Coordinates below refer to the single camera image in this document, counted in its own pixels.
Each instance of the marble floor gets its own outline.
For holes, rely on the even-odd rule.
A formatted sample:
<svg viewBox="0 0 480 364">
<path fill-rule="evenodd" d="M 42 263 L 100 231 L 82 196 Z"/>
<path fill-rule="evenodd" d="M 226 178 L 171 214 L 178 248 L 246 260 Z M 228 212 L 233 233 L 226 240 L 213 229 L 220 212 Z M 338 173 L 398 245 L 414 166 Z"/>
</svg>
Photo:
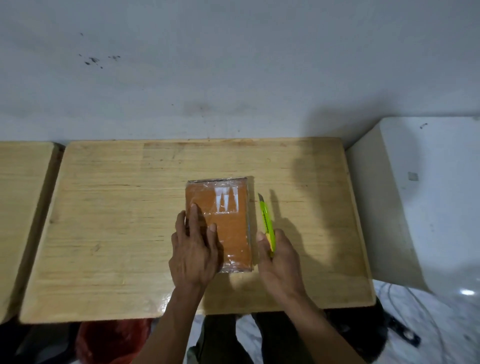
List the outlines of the marble floor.
<svg viewBox="0 0 480 364">
<path fill-rule="evenodd" d="M 378 364 L 479 364 L 480 302 L 477 297 L 438 298 L 428 293 L 374 281 L 384 309 L 420 335 L 419 348 L 389 331 Z M 196 316 L 188 346 L 197 342 L 203 316 Z M 237 339 L 255 364 L 263 363 L 262 338 L 252 316 L 237 321 Z"/>
</svg>

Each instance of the light wood surface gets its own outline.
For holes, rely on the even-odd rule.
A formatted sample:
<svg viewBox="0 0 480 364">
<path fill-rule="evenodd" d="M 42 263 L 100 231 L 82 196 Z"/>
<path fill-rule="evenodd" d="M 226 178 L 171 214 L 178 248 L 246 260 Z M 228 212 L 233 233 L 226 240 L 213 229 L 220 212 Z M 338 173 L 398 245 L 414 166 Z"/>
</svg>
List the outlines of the light wood surface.
<svg viewBox="0 0 480 364">
<path fill-rule="evenodd" d="M 301 258 L 323 308 L 372 305 L 374 290 L 339 139 L 73 142 L 50 206 L 21 320 L 154 317 L 169 301 L 175 217 L 188 180 L 249 177 Z M 253 246 L 256 257 L 256 246 Z M 199 314 L 278 310 L 252 273 L 218 274 Z"/>
<path fill-rule="evenodd" d="M 53 143 L 0 142 L 0 322 L 20 308 L 58 155 Z"/>
</svg>

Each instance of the person's left arm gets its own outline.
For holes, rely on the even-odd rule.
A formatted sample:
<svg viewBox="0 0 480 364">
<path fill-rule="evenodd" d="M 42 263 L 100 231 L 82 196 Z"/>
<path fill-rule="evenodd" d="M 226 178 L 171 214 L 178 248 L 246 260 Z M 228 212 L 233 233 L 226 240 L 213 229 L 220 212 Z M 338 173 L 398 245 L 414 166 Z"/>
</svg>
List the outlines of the person's left arm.
<svg viewBox="0 0 480 364">
<path fill-rule="evenodd" d="M 188 224 L 190 235 L 186 232 L 185 211 L 180 212 L 172 235 L 173 256 L 168 262 L 175 289 L 157 327 L 132 364 L 183 362 L 198 304 L 219 269 L 216 225 L 207 229 L 205 242 L 195 204 Z"/>
</svg>

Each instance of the gray wall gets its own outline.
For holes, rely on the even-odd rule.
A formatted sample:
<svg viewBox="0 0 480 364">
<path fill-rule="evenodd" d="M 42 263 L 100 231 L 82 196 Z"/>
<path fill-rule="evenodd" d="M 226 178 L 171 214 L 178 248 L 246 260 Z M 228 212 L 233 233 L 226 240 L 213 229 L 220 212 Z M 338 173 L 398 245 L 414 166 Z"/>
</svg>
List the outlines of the gray wall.
<svg viewBox="0 0 480 364">
<path fill-rule="evenodd" d="M 3 0 L 0 139 L 350 143 L 383 116 L 480 114 L 479 14 L 473 0 Z"/>
</svg>

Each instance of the dark green pants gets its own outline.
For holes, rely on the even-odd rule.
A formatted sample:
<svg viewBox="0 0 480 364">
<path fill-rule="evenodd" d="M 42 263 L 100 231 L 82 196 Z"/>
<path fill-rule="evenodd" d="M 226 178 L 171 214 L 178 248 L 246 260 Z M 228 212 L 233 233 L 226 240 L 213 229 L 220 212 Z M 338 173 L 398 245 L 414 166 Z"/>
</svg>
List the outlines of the dark green pants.
<svg viewBox="0 0 480 364">
<path fill-rule="evenodd" d="M 262 335 L 264 364 L 313 364 L 305 344 L 284 312 L 263 312 L 252 314 L 252 317 Z M 188 364 L 252 364 L 237 341 L 235 325 L 235 315 L 206 316 L 197 344 L 188 350 Z"/>
</svg>

